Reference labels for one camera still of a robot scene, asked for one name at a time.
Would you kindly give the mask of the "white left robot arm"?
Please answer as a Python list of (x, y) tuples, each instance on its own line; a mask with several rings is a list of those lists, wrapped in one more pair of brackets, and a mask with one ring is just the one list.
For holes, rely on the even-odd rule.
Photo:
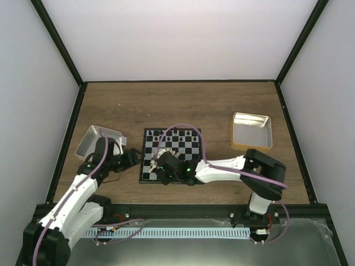
[(94, 152), (79, 166), (59, 202), (23, 232), (24, 265), (67, 265), (73, 247), (95, 223), (109, 223), (113, 209), (109, 198), (96, 190), (111, 172), (121, 173), (140, 163), (141, 152), (123, 149), (109, 137), (96, 141)]

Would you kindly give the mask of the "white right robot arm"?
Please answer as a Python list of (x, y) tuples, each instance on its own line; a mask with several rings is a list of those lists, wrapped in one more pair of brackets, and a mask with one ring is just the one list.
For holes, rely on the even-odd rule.
[(269, 205), (281, 200), (285, 185), (286, 166), (268, 155), (248, 149), (243, 156), (207, 161), (206, 159), (184, 161), (170, 148), (152, 154), (150, 172), (155, 173), (164, 185), (180, 182), (188, 186), (217, 181), (237, 181), (252, 190), (246, 210), (252, 223), (260, 223)]

